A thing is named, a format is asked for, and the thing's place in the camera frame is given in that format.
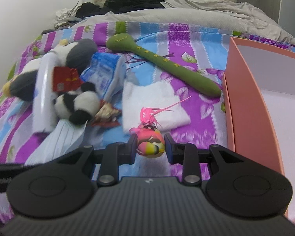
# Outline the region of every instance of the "pink bird toy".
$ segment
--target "pink bird toy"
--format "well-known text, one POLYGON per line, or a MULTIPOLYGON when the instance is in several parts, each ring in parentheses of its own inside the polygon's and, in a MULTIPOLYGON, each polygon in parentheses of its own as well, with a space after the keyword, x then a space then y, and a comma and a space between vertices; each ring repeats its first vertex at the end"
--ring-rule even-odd
POLYGON ((161 132, 157 129, 157 126, 160 124, 157 122, 155 116, 164 111, 172 112, 169 108, 178 105, 188 98, 163 109, 142 107, 140 112, 141 123, 137 128, 131 128, 129 130, 130 134, 134 133, 138 136, 137 152, 139 155, 156 158, 160 157, 165 152, 165 141, 161 132))

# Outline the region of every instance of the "green plush stick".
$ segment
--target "green plush stick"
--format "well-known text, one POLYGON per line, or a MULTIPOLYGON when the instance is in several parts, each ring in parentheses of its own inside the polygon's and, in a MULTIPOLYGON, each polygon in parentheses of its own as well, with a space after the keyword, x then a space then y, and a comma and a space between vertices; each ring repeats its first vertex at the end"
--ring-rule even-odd
POLYGON ((172 62, 168 58, 164 58, 138 46, 129 34, 116 34, 112 36, 106 42, 106 47, 113 51, 132 52, 146 58, 148 61, 175 75, 204 95, 210 97, 221 96, 222 91, 214 81, 172 62))

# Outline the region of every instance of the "red packet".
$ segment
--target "red packet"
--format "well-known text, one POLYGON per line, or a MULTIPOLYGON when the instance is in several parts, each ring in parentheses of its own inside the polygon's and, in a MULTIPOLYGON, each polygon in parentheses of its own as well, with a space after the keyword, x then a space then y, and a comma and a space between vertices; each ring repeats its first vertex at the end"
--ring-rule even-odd
POLYGON ((79 78, 77 69, 69 67, 55 67, 53 69, 53 91, 68 92, 77 90, 83 81, 79 78))

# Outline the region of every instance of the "blue snack bag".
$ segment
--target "blue snack bag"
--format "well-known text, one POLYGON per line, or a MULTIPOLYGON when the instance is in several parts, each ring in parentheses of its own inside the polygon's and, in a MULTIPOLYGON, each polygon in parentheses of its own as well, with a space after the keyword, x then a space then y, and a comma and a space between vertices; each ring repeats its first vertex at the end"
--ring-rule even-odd
POLYGON ((123 56, 96 52, 80 78, 95 84, 96 92, 106 102, 123 88, 126 64, 123 56))

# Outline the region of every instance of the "cardboard box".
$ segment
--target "cardboard box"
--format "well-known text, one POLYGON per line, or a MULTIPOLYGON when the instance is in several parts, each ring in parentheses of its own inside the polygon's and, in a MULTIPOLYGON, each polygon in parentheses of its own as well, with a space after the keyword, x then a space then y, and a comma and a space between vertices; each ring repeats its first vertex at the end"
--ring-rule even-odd
POLYGON ((290 180, 295 222, 295 53, 231 38, 223 94, 228 148, 290 180))

